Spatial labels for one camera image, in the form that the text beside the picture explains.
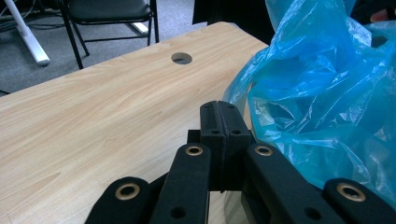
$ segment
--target chair leg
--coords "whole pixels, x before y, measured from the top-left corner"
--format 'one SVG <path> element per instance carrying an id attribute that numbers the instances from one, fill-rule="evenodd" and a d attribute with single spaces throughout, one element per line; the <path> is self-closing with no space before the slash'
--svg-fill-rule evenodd
<path id="1" fill-rule="evenodd" d="M 82 66 L 81 58 L 79 57 L 78 48 L 77 48 L 77 44 L 76 44 L 76 39 L 74 38 L 72 27 L 70 26 L 69 17 L 68 17 L 68 14 L 66 12 L 64 1 L 63 0 L 58 0 L 58 5 L 59 5 L 59 8 L 60 8 L 61 13 L 62 13 L 62 18 L 64 19 L 64 26 L 66 27 L 66 31 L 67 31 L 70 43 L 71 43 L 72 48 L 73 48 L 73 52 L 74 52 L 75 57 L 76 57 L 78 68 L 82 69 L 84 67 Z"/>
<path id="2" fill-rule="evenodd" d="M 160 32 L 158 28 L 158 13 L 157 13 L 157 0 L 150 0 L 149 6 L 153 12 L 154 18 L 154 35 L 155 35 L 155 43 L 160 42 Z"/>
<path id="3" fill-rule="evenodd" d="M 76 26 L 76 24 L 75 24 L 74 22 L 72 22 L 72 25 L 73 25 L 73 28 L 74 28 L 75 31 L 76 31 L 76 34 L 77 34 L 79 43 L 81 43 L 81 46 L 84 48 L 85 55 L 86 55 L 86 56 L 90 56 L 90 52 L 88 51 L 87 46 L 85 46 L 85 42 L 84 42 L 84 40 L 82 39 L 82 36 L 81 36 L 81 33 L 79 32 L 79 29 L 77 28 L 77 26 Z"/>
<path id="4" fill-rule="evenodd" d="M 160 42 L 160 32 L 159 32 L 159 28 L 158 28 L 157 13 L 154 14 L 154 35 L 155 35 L 155 43 Z"/>
<path id="5" fill-rule="evenodd" d="M 152 19 L 149 19 L 149 21 L 148 21 L 148 46 L 151 41 L 151 23 L 152 23 Z"/>

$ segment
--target black mechanical arm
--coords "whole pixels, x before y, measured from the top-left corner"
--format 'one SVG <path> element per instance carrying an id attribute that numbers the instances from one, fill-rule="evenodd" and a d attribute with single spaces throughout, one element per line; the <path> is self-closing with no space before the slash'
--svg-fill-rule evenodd
<path id="1" fill-rule="evenodd" d="M 396 223 L 395 211 L 363 185 L 333 179 L 310 185 L 281 152 L 256 143 L 238 109 L 201 106 L 169 172 L 152 183 L 112 183 L 86 223 L 207 223 L 209 191 L 242 191 L 249 223 Z"/>

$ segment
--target hole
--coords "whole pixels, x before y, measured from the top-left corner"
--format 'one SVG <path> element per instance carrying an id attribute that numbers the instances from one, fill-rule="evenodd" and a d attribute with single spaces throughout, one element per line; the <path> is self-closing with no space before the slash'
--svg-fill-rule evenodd
<path id="1" fill-rule="evenodd" d="M 271 148 L 262 146 L 257 146 L 255 148 L 255 151 L 262 156 L 271 156 L 272 154 L 274 154 L 274 151 Z"/>
<path id="2" fill-rule="evenodd" d="M 188 64 L 192 62 L 192 57 L 188 53 L 178 52 L 172 55 L 172 61 L 177 64 Z"/>
<path id="3" fill-rule="evenodd" d="M 199 156 L 204 152 L 200 147 L 188 147 L 186 153 L 190 156 Z"/>
<path id="4" fill-rule="evenodd" d="M 135 183 L 128 183 L 116 190 L 116 198 L 122 201 L 131 200 L 139 194 L 140 188 Z"/>
<path id="5" fill-rule="evenodd" d="M 190 148 L 190 153 L 192 154 L 197 154 L 199 152 L 199 149 L 196 147 Z"/>
<path id="6" fill-rule="evenodd" d="M 132 194 L 132 193 L 134 193 L 134 187 L 131 187 L 131 186 L 126 187 L 126 188 L 122 189 L 120 193 L 121 193 L 121 195 Z"/>
<path id="7" fill-rule="evenodd" d="M 318 210 L 316 210 L 314 208 L 310 208 L 310 207 L 305 208 L 304 212 L 305 212 L 305 215 L 308 216 L 311 219 L 314 219 L 314 220 L 320 220 L 321 219 L 320 212 L 318 212 Z"/>
<path id="8" fill-rule="evenodd" d="M 353 198 L 358 198 L 359 197 L 359 193 L 354 190 L 354 189 L 350 189 L 350 188 L 344 188 L 343 189 L 344 193 L 353 197 Z"/>
<path id="9" fill-rule="evenodd" d="M 176 207 L 171 210 L 171 216 L 176 219 L 183 218 L 184 216 L 186 216 L 186 211 L 183 207 Z"/>
<path id="10" fill-rule="evenodd" d="M 361 190 L 346 183 L 338 184 L 337 191 L 350 201 L 361 203 L 366 200 L 366 195 Z"/>

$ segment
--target wooden table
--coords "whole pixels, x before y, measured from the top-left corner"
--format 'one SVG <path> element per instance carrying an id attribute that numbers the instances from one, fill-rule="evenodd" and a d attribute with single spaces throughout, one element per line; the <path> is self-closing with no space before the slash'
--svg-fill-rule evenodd
<path id="1" fill-rule="evenodd" d="M 217 23 L 1 97 L 0 223 L 83 223 L 113 181 L 165 174 L 199 106 L 264 47 Z M 223 199 L 212 194 L 210 223 Z"/>

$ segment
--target blue plastic bag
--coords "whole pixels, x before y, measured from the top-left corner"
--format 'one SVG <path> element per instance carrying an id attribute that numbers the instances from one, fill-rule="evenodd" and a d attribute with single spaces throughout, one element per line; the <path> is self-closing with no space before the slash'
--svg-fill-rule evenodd
<path id="1" fill-rule="evenodd" d="M 256 138 L 311 184 L 352 179 L 396 209 L 396 21 L 363 27 L 347 6 L 267 1 L 276 34 L 223 100 L 247 99 Z"/>

